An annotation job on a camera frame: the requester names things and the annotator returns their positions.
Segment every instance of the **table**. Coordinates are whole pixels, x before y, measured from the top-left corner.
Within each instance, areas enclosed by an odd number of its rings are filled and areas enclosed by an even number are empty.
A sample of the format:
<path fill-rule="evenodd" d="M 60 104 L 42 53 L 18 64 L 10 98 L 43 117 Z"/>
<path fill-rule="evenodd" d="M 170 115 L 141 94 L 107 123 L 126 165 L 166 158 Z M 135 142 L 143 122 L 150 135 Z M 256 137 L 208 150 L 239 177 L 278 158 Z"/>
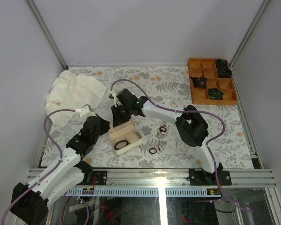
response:
<path fill-rule="evenodd" d="M 107 90 L 117 79 L 129 79 L 138 83 L 156 102 L 184 107 L 192 104 L 190 83 L 187 67 L 70 67 L 69 71 L 94 76 L 101 81 Z M 133 84 L 119 82 L 114 86 L 116 92 L 128 88 L 136 96 L 142 93 Z M 106 120 L 112 120 L 110 107 L 113 101 L 106 91 L 100 105 L 93 109 Z M 194 105 L 198 110 L 204 110 L 219 115 L 226 124 L 223 136 L 210 143 L 216 157 L 224 168 L 253 168 L 248 144 L 236 106 L 224 105 Z M 203 115 L 209 128 L 209 137 L 217 135 L 222 130 L 220 122 L 208 115 Z M 116 155 L 111 147 L 107 134 L 98 139 L 94 149 L 84 158 L 93 167 L 130 167 L 130 168 L 199 168 L 200 160 L 192 149 L 185 145 L 177 129 L 171 125 L 167 134 L 160 136 L 160 148 L 156 154 L 149 153 L 150 148 L 158 144 L 157 129 L 164 125 L 163 121 L 154 118 L 133 117 L 137 131 L 143 136 L 144 143 L 124 154 Z M 52 125 L 51 136 L 61 148 L 79 132 L 84 121 L 75 115 L 64 127 Z M 47 167 L 59 156 L 58 149 L 46 141 L 40 166 Z"/>

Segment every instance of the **open box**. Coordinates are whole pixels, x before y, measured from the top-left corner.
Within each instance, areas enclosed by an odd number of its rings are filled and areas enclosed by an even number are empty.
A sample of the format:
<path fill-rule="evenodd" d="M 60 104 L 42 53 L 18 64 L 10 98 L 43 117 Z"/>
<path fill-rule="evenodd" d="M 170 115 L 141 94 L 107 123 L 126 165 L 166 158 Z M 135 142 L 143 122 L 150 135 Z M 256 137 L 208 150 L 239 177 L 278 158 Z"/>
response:
<path fill-rule="evenodd" d="M 143 143 L 142 136 L 135 130 L 132 119 L 117 127 L 113 127 L 111 122 L 110 127 L 107 135 L 112 141 L 112 148 L 117 155 Z"/>
<path fill-rule="evenodd" d="M 216 59 L 189 59 L 188 71 L 190 77 L 206 78 L 207 88 L 195 88 L 190 79 L 192 103 L 200 105 L 236 105 L 238 102 L 232 78 L 218 76 Z M 219 88 L 224 94 L 222 100 L 210 99 L 208 89 Z"/>

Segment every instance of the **robotic arm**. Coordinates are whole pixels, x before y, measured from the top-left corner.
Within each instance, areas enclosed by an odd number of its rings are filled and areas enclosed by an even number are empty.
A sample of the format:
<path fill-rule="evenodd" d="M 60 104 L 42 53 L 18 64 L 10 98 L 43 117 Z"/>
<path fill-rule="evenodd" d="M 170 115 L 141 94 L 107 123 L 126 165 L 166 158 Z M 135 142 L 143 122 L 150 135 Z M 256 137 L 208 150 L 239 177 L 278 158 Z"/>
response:
<path fill-rule="evenodd" d="M 116 103 L 111 107 L 113 127 L 128 122 L 131 115 L 158 118 L 176 125 L 182 141 L 194 147 L 198 154 L 206 180 L 215 180 L 214 163 L 205 145 L 208 124 L 199 113 L 176 112 L 176 110 L 194 111 L 196 110 L 194 106 L 189 105 L 186 108 L 178 109 L 158 104 L 160 107 L 156 107 L 145 96 L 137 98 L 127 89 L 121 90 L 113 97 Z M 170 108 L 173 112 L 164 110 L 163 107 Z M 19 183 L 15 186 L 12 202 L 32 185 L 37 184 L 20 198 L 10 211 L 25 223 L 38 225 L 46 216 L 48 208 L 71 187 L 77 184 L 91 185 L 93 168 L 81 160 L 93 150 L 99 136 L 107 133 L 109 129 L 109 121 L 103 120 L 97 114 L 87 117 L 80 133 L 67 143 L 62 159 L 54 161 L 26 185 Z M 219 174 L 222 165 L 218 162 L 216 165 Z"/>

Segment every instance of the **metal ring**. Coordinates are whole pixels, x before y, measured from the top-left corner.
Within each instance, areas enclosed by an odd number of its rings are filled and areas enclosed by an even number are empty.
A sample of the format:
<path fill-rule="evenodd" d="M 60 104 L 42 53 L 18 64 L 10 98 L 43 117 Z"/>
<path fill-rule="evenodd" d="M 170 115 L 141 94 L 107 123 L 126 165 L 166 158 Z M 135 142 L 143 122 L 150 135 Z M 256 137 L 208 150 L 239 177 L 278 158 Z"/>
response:
<path fill-rule="evenodd" d="M 150 150 L 149 150 L 149 152 L 151 153 L 151 154 L 155 154 L 155 153 L 157 153 L 157 149 L 156 148 L 151 148 Z"/>
<path fill-rule="evenodd" d="M 123 142 L 126 143 L 126 145 L 123 146 L 123 147 L 126 147 L 127 145 L 129 145 L 129 142 L 128 142 L 127 140 L 122 140 L 122 141 L 117 142 L 117 143 L 114 145 L 114 149 L 115 149 L 115 150 L 121 149 L 121 148 L 117 148 L 117 145 L 120 144 L 120 143 L 123 143 Z"/>
<path fill-rule="evenodd" d="M 168 131 L 168 129 L 166 127 L 159 127 L 158 131 L 164 134 Z"/>

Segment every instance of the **glass panel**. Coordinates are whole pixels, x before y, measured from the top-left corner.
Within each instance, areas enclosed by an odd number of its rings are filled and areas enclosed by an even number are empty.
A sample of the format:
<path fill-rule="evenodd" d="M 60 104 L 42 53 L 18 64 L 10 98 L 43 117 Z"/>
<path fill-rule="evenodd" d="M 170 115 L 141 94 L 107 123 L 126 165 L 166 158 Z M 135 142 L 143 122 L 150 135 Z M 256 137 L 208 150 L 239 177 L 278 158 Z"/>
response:
<path fill-rule="evenodd" d="M 159 188 L 156 197 L 83 197 L 88 204 L 88 225 L 273 225 L 263 189 L 226 189 L 229 198 L 244 202 L 254 212 L 241 211 L 229 202 L 202 202 L 204 197 L 165 197 Z M 59 200 L 51 224 L 59 224 Z M 76 197 L 64 197 L 63 225 L 83 225 L 84 204 Z"/>

